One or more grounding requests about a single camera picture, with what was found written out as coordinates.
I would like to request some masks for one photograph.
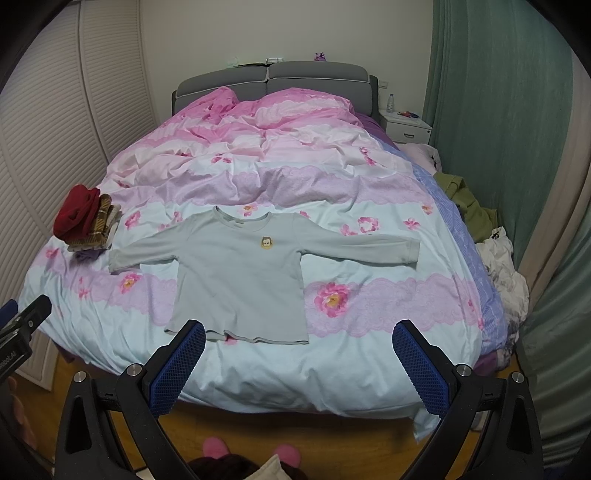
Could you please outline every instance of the white louvered door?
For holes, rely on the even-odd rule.
[[[138,9],[138,0],[70,4],[0,93],[0,305],[18,298],[68,190],[98,184],[116,153],[155,128]],[[50,389],[57,349],[40,332],[31,346],[19,373]]]

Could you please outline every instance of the pink slipper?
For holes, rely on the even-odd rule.
[[[273,455],[278,455],[279,460],[288,464],[289,466],[294,468],[299,468],[300,466],[301,453],[296,447],[290,445],[289,443],[282,443],[279,445],[273,452]]]
[[[230,449],[224,441],[217,437],[208,437],[203,441],[203,456],[211,458],[221,458],[230,453]]]

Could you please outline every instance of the white nightstand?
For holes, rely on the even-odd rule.
[[[394,142],[398,143],[429,143],[431,136],[431,126],[427,125],[420,118],[407,118],[398,113],[386,113],[386,110],[380,110],[382,114],[381,125],[386,134]]]

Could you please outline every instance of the bed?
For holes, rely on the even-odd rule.
[[[369,133],[377,85],[365,69],[332,62],[195,77],[173,93],[174,115],[109,165],[99,188],[124,213],[113,248],[214,206],[244,218],[298,213],[342,235],[412,232],[421,241],[416,265],[303,256],[309,343],[208,342],[181,399],[244,413],[411,417],[421,437],[438,418],[394,355],[396,322],[413,320],[455,363],[474,365],[504,346],[500,298],[457,209],[431,175]],[[109,274],[107,255],[77,262],[54,237],[33,261],[20,303],[48,295],[54,309],[41,330],[119,373],[169,343],[176,278],[176,262]]]

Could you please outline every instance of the cartoon monkey logo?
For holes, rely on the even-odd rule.
[[[261,247],[269,250],[273,246],[273,239],[270,236],[264,236],[261,240]]]

